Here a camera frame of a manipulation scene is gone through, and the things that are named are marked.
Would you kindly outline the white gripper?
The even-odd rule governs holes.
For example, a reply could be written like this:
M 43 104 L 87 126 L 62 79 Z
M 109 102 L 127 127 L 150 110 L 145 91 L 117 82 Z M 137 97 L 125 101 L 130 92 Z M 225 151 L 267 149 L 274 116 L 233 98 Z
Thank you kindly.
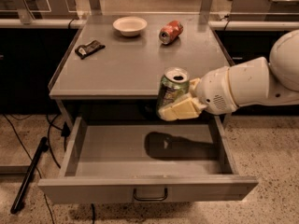
M 158 110 L 165 121 L 177 119 L 195 119 L 205 109 L 213 115 L 232 113 L 237 110 L 229 84 L 230 68 L 224 66 L 205 74 L 201 79 L 190 81 L 189 93 L 177 98 L 173 103 Z

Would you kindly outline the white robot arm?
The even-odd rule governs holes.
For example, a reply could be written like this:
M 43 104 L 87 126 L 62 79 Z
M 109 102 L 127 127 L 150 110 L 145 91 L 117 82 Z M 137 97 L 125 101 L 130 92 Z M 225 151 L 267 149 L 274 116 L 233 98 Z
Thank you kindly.
M 164 71 L 156 112 L 160 119 L 195 119 L 204 111 L 228 114 L 249 105 L 299 102 L 299 31 L 283 35 L 268 58 L 212 70 L 191 79 L 179 67 Z

